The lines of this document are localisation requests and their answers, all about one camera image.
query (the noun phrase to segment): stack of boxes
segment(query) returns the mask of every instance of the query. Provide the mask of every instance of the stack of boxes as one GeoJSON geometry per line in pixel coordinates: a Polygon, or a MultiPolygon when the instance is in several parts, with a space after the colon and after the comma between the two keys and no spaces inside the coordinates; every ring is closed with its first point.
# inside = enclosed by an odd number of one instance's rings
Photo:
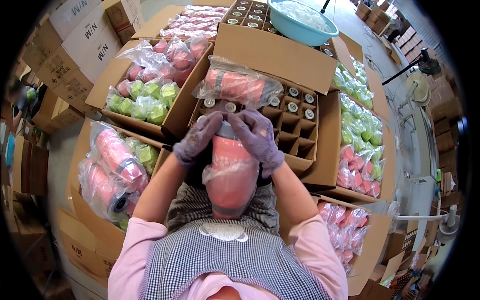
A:
{"type": "Polygon", "coordinates": [[[144,24],[140,0],[104,0],[103,9],[122,45],[125,45],[144,24]]]}
{"type": "Polygon", "coordinates": [[[69,0],[40,24],[23,60],[60,98],[83,114],[85,99],[121,48],[100,0],[69,0]]]}

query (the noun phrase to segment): pink bottle in bag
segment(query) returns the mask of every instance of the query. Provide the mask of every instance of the pink bottle in bag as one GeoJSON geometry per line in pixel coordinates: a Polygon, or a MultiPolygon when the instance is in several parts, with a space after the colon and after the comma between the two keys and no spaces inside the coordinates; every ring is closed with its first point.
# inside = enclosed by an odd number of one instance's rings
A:
{"type": "Polygon", "coordinates": [[[238,219],[255,194],[259,162],[245,150],[227,121],[212,142],[212,165],[205,168],[203,177],[213,215],[238,219]]]}

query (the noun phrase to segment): pink shirt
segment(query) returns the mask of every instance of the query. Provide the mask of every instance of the pink shirt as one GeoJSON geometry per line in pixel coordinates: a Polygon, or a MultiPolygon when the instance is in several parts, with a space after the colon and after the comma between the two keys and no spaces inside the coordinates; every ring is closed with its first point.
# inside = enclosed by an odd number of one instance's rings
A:
{"type": "MultiPolygon", "coordinates": [[[[166,235],[167,228],[162,224],[145,222],[139,218],[130,219],[123,248],[108,278],[109,299],[138,298],[150,246],[166,235]]],[[[319,278],[332,300],[347,299],[347,277],[320,215],[294,226],[289,239],[298,258],[319,278]]],[[[259,286],[233,282],[221,273],[203,274],[179,297],[180,300],[207,298],[278,299],[259,286]]]]}

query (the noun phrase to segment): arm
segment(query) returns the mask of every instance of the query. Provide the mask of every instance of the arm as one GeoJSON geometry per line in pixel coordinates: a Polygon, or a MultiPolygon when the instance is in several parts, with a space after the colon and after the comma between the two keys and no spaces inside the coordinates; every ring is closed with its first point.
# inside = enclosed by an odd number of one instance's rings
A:
{"type": "Polygon", "coordinates": [[[285,161],[272,174],[272,180],[277,199],[282,203],[292,224],[300,224],[318,214],[312,196],[285,161]]]}
{"type": "Polygon", "coordinates": [[[183,175],[177,157],[169,155],[140,196],[133,217],[163,223],[183,175]]]}

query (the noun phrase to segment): dirty work glove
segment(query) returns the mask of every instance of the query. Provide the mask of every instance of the dirty work glove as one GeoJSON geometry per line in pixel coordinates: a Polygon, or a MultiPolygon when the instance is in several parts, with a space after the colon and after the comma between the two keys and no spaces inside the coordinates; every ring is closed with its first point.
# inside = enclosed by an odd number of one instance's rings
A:
{"type": "Polygon", "coordinates": [[[197,155],[207,147],[220,128],[222,120],[223,115],[219,111],[209,114],[202,123],[195,123],[180,143],[173,145],[173,152],[182,167],[190,166],[197,155]]]}
{"type": "Polygon", "coordinates": [[[262,163],[262,177],[271,176],[285,160],[285,155],[275,145],[272,122],[257,110],[229,114],[228,122],[248,153],[262,163]]]}

